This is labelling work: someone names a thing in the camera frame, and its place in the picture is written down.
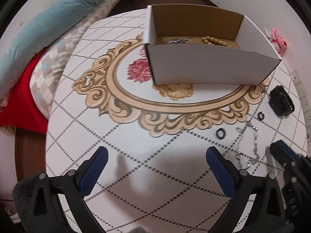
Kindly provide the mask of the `white cardboard box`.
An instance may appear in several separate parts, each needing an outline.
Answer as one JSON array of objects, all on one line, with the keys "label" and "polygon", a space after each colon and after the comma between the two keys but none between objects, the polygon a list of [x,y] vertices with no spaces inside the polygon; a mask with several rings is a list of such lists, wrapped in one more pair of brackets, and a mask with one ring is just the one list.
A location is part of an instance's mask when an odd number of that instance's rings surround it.
[{"label": "white cardboard box", "polygon": [[281,62],[245,15],[213,6],[147,8],[143,44],[153,82],[259,85]]}]

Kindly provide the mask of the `white power strip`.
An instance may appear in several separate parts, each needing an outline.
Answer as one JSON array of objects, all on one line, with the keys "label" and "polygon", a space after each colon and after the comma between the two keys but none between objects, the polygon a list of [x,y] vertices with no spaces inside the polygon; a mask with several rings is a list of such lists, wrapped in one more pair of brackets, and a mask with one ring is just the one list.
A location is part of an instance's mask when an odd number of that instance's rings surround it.
[{"label": "white power strip", "polygon": [[294,70],[292,72],[292,79],[293,79],[295,88],[297,90],[298,97],[301,102],[301,107],[302,107],[303,114],[304,114],[306,130],[307,130],[307,141],[310,142],[310,102],[308,100],[303,83],[299,77],[297,70]]}]

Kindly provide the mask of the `red sheet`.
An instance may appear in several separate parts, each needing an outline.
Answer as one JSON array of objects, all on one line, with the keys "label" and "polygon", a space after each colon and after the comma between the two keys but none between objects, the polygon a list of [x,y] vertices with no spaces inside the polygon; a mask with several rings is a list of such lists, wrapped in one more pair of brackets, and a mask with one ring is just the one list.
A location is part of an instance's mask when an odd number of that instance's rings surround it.
[{"label": "red sheet", "polygon": [[37,108],[30,91],[32,72],[45,51],[46,49],[43,48],[31,59],[11,89],[8,104],[1,110],[1,127],[23,128],[46,134],[47,118]]}]

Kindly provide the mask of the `white patterned tablecloth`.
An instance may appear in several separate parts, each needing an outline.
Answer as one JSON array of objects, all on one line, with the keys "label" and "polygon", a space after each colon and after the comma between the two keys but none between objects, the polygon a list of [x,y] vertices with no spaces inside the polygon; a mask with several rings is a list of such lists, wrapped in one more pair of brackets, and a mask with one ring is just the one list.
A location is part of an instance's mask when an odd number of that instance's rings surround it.
[{"label": "white patterned tablecloth", "polygon": [[[46,171],[66,174],[104,146],[109,161],[85,202],[105,231],[208,232],[230,199],[206,163],[207,148],[237,166],[254,159],[250,174],[273,173],[283,184],[268,146],[283,140],[307,153],[301,103],[283,63],[258,87],[154,86],[145,14],[97,21],[79,41],[54,96]],[[269,106],[277,85],[295,105],[287,117]]]}]

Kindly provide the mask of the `checkered grey white blanket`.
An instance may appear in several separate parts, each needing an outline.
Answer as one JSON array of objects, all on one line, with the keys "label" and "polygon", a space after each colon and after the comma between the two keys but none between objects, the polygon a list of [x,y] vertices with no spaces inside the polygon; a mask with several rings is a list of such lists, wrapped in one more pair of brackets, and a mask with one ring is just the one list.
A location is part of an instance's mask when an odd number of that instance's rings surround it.
[{"label": "checkered grey white blanket", "polygon": [[30,78],[30,92],[36,108],[49,119],[52,102],[71,54],[87,29],[107,17],[119,0],[103,0],[45,51]]}]

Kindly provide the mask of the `pink panther plush toy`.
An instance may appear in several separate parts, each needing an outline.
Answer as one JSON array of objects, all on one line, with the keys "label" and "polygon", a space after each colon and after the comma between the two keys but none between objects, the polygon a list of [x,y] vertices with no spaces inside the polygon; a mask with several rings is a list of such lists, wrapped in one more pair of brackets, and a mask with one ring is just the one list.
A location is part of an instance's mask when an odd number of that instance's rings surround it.
[{"label": "pink panther plush toy", "polygon": [[270,29],[270,35],[268,36],[271,44],[280,56],[284,56],[287,51],[287,42],[279,35],[279,32],[275,28]]}]

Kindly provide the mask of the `teal quilt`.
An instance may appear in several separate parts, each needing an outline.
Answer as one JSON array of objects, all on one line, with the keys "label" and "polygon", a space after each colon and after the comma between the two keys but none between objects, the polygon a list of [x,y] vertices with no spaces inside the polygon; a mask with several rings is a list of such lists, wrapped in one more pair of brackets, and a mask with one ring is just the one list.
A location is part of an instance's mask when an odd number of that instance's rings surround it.
[{"label": "teal quilt", "polygon": [[28,62],[82,20],[103,0],[58,0],[36,15],[1,57],[1,99],[20,78]]}]

